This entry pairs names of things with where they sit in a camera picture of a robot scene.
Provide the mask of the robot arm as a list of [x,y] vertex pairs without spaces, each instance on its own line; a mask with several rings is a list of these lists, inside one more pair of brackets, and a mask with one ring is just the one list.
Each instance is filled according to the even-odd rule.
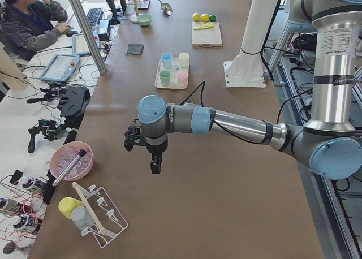
[[125,133],[126,150],[146,147],[152,155],[151,171],[158,174],[169,133],[225,132],[247,143],[270,145],[324,178],[339,180],[356,173],[361,144],[354,138],[350,103],[361,0],[291,0],[288,21],[297,32],[317,32],[311,115],[305,124],[270,123],[150,95],[137,105],[138,117]]

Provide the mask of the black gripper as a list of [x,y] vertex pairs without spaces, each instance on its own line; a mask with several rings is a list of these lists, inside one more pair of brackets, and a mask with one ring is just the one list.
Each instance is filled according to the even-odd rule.
[[164,134],[156,139],[147,137],[142,133],[141,126],[136,125],[137,121],[138,119],[134,119],[132,125],[124,133],[124,147],[129,152],[133,149],[134,145],[146,147],[148,152],[152,154],[152,161],[150,162],[152,174],[160,174],[162,154],[168,147],[168,136]]

